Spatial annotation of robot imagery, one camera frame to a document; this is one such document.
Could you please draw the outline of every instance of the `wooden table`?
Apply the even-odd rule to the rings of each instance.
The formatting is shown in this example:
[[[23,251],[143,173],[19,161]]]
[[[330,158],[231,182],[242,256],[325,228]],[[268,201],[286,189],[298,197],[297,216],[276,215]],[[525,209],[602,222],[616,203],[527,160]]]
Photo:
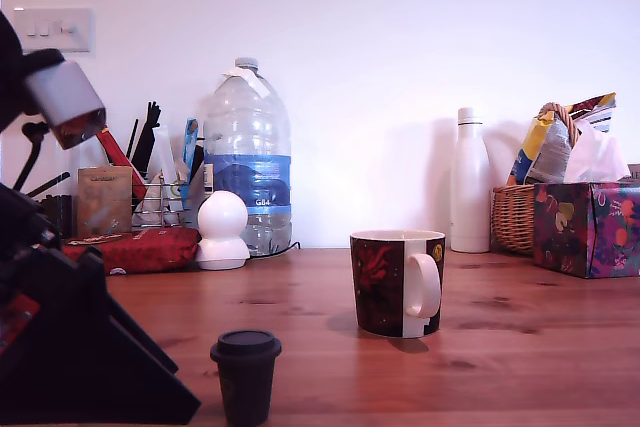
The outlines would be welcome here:
[[[640,425],[640,279],[447,252],[441,330],[419,340],[358,330],[348,250],[108,282],[202,401],[192,425],[224,425],[209,349],[242,328],[282,340],[271,426]]]

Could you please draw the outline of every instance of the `brown paper bag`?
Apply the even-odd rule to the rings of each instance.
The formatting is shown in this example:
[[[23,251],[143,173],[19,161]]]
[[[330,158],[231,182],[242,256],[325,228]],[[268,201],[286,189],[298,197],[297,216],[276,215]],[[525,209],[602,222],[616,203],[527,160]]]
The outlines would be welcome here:
[[[78,236],[131,231],[131,167],[78,170]]]

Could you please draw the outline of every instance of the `large water jug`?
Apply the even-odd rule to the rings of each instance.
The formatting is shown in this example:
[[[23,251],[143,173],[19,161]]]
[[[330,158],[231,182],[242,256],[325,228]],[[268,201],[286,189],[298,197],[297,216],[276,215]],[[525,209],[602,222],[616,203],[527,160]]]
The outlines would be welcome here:
[[[258,257],[291,243],[289,117],[256,59],[235,65],[204,121],[205,193],[228,190],[242,198],[249,213],[242,238]]]

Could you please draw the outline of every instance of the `dark red mug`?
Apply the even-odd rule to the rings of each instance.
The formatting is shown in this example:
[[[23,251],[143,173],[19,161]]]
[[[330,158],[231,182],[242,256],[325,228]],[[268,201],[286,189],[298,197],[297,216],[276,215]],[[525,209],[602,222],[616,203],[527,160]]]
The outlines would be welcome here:
[[[351,235],[358,325],[387,337],[438,330],[445,235],[427,230],[371,230]]]

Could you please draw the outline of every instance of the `wicker basket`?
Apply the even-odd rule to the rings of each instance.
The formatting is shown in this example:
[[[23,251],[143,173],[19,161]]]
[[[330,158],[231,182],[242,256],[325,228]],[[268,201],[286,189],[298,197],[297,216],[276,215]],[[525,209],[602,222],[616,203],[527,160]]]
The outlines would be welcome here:
[[[539,116],[553,110],[569,131],[571,147],[580,132],[567,110],[559,104],[546,104]],[[491,231],[494,240],[503,249],[533,255],[533,191],[534,185],[510,185],[493,189]]]

